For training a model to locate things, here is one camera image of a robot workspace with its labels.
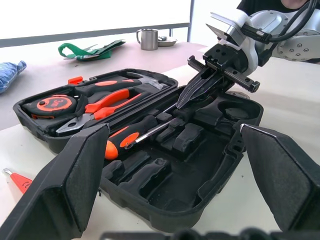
white wall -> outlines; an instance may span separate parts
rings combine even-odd
[[[206,18],[217,7],[236,8],[240,2],[241,0],[194,0],[190,42],[215,45],[218,42],[217,36],[206,26]]]
[[[0,3],[0,39],[9,39],[188,23],[191,0],[0,0]]]

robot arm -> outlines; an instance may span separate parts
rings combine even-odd
[[[243,74],[249,75],[257,68],[255,65],[257,57],[261,60],[261,54],[269,50],[274,44],[274,42],[264,41],[266,39],[264,39],[263,35],[279,36],[292,19],[292,25],[286,30],[286,32],[290,33],[298,27],[299,23],[304,21],[305,15],[310,13],[308,13],[308,7],[306,5],[303,9],[291,13],[265,10],[254,13],[251,16],[248,16],[239,9],[215,11],[211,13],[206,25],[222,39],[220,44],[232,46],[238,51],[242,50],[245,52],[249,64],[248,69]],[[256,31],[248,34],[248,30],[245,32],[245,27],[247,26],[252,27],[251,31]],[[260,35],[264,40],[253,39],[253,34],[257,37]],[[270,50],[270,57],[282,58],[289,61],[317,59],[320,58],[319,41],[320,10],[314,9],[306,24],[293,37],[276,43],[274,49]]]
[[[252,25],[263,32],[274,36],[284,29],[285,25],[297,12],[282,13],[278,11],[260,11],[250,16]],[[296,27],[304,14],[300,15],[289,28]],[[292,38],[279,42],[272,56],[289,61],[307,61],[320,58],[320,10],[315,9],[306,25]],[[270,44],[255,43],[258,53],[270,48]]]
[[[211,12],[207,26],[221,38],[203,55],[205,64],[188,64],[199,71],[179,96],[176,107],[185,108],[208,96],[226,92],[234,84],[254,93],[260,83],[247,77],[270,57],[290,61],[320,58],[318,0],[308,1],[293,13],[260,11],[248,16],[239,9]]]

screwdriver shaft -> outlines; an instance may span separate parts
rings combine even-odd
[[[3,171],[4,171],[5,173],[9,174],[9,175],[12,174],[12,171],[10,171],[8,168],[3,169]]]
[[[150,131],[148,131],[146,134],[138,137],[134,142],[132,142],[131,144],[129,144],[128,146],[125,146],[125,149],[130,149],[132,148],[134,145],[136,145],[137,143],[140,143],[141,141],[147,139],[148,137],[152,136],[153,134],[159,132],[160,130],[164,129],[166,126],[168,126],[170,124],[172,120],[167,121],[159,126],[154,127],[153,129],[151,129]]]
[[[172,109],[174,109],[177,106],[177,103],[175,102],[173,105],[171,105],[170,107],[168,107],[166,110],[163,111],[163,113],[166,113]]]

orange tape measure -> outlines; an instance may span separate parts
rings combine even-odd
[[[34,119],[54,119],[65,114],[74,113],[76,106],[77,101],[73,97],[59,94],[26,103],[23,108]]]

blue plastic bag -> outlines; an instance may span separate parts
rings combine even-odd
[[[27,64],[24,61],[20,61],[18,65],[11,62],[0,63],[0,94],[9,88],[26,67]]]

